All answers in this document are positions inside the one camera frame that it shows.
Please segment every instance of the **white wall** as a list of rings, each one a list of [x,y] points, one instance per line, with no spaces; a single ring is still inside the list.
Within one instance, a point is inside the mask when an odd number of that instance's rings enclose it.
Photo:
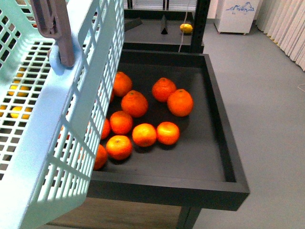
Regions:
[[[254,19],[257,19],[257,15],[258,15],[258,12],[259,12],[259,10],[261,8],[262,3],[263,3],[263,0],[260,0],[259,4],[257,6],[257,10],[256,10],[256,14],[255,14],[255,18]],[[209,13],[208,13],[208,18],[215,19],[217,4],[218,4],[218,0],[211,0],[210,8],[209,8]]]

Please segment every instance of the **black shelf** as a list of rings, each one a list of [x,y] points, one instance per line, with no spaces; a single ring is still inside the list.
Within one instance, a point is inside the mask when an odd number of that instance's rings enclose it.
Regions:
[[[162,18],[166,17],[168,34],[161,34]],[[185,18],[183,11],[125,10],[125,23],[140,18],[142,24],[125,32],[124,49],[178,52],[182,40],[180,25]],[[187,22],[194,25],[194,13],[187,14]],[[190,52],[192,35],[183,36],[181,52]],[[202,39],[196,52],[203,53]]]
[[[122,163],[108,161],[93,172],[87,196],[236,211],[249,188],[209,56],[123,50],[119,71],[149,101],[149,112],[135,119],[135,125],[172,121],[180,127],[181,138],[172,147],[135,147]],[[188,117],[173,116],[152,97],[152,85],[163,76],[193,96],[195,106]],[[116,98],[109,112],[118,108]]]

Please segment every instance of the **cable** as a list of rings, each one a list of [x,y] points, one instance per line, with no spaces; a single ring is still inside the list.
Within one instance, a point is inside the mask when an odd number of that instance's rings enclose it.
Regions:
[[[190,3],[191,3],[191,0],[189,0],[189,3],[187,4],[187,7],[186,7],[186,12],[185,12],[185,18],[184,18],[183,24],[185,24],[185,22],[186,22],[187,13],[188,13],[188,10],[189,10],[189,5],[190,5]],[[181,43],[180,43],[180,46],[179,46],[179,50],[178,50],[178,52],[180,52],[181,47],[182,47],[182,44],[183,44],[183,35],[184,35],[184,32],[182,32],[182,36],[181,36]]]
[[[305,90],[304,90],[304,89],[300,88],[300,86],[303,86],[303,85],[305,85],[305,83],[298,85],[298,87],[297,87],[297,88],[298,88],[298,89],[300,89],[301,91],[305,92]]]

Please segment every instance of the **wooden floor panel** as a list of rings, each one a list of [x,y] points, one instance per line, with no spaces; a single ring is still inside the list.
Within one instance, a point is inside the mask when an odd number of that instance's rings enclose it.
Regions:
[[[48,225],[82,229],[175,229],[180,207],[87,198]]]

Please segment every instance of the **blue logo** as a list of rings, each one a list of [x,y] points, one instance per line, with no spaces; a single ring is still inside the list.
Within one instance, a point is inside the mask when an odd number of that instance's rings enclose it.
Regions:
[[[235,5],[232,6],[231,8],[227,9],[232,11],[232,14],[236,14],[237,11],[243,12],[244,14],[247,14],[250,11],[254,11],[254,8],[252,7],[250,2],[246,2],[245,5]]]

